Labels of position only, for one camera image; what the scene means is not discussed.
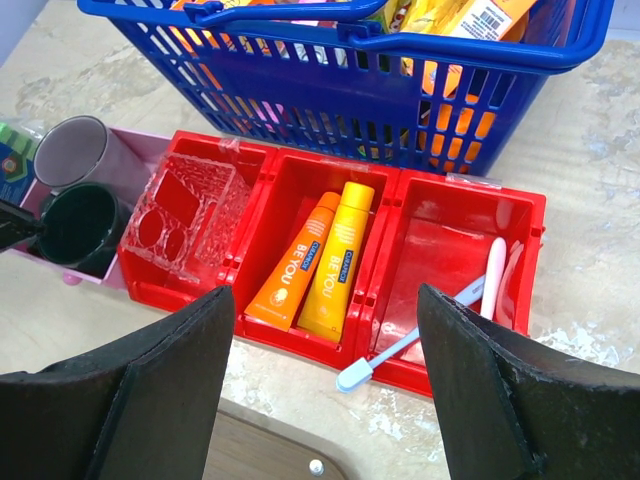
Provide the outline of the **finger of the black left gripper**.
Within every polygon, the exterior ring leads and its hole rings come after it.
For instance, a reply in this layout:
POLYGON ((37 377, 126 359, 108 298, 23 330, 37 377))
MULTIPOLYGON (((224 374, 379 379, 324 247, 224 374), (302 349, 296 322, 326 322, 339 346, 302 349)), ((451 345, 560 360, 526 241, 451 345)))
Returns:
POLYGON ((32 212, 1 200, 0 248, 8 250, 44 233, 44 224, 32 212))

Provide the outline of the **translucent purple mug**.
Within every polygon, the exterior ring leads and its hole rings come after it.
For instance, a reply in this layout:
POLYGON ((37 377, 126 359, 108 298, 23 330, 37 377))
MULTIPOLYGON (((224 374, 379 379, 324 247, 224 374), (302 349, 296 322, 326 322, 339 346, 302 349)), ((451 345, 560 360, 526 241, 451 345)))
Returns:
POLYGON ((117 195, 115 182, 91 181, 98 171, 107 170, 106 151, 114 146, 110 134, 110 128, 93 116, 79 115, 62 121, 49 130, 36 149, 36 178, 58 190, 79 183, 100 183, 117 195))

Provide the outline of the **dark green mug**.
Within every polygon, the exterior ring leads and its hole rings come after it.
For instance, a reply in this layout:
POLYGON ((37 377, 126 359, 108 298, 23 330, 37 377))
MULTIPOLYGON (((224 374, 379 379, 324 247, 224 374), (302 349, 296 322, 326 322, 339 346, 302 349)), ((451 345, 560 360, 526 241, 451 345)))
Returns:
POLYGON ((132 213, 129 204, 102 184, 82 183, 59 193, 42 212, 40 255, 57 265, 102 277, 132 213))

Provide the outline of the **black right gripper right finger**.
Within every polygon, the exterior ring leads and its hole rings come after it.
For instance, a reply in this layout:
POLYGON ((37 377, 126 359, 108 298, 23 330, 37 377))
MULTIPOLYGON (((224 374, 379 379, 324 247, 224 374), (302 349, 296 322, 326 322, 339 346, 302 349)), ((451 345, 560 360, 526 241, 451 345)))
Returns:
POLYGON ((636 479, 639 377, 422 285, 417 320, 453 479, 636 479))

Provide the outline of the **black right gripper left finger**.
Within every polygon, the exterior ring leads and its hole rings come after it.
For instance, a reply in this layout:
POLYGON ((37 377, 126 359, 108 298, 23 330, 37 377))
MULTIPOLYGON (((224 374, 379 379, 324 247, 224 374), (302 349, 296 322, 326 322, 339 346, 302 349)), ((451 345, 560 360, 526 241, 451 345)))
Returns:
POLYGON ((199 479, 234 332, 229 287, 36 373, 1 378, 5 479, 199 479))

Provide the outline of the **clear acrylic toothbrush holder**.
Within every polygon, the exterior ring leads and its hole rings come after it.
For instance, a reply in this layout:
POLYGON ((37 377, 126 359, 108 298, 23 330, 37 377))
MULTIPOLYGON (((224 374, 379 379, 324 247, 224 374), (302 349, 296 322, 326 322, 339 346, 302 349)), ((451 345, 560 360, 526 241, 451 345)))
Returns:
POLYGON ((221 266, 250 188, 216 159, 167 153, 138 200, 122 249, 189 283, 221 266))

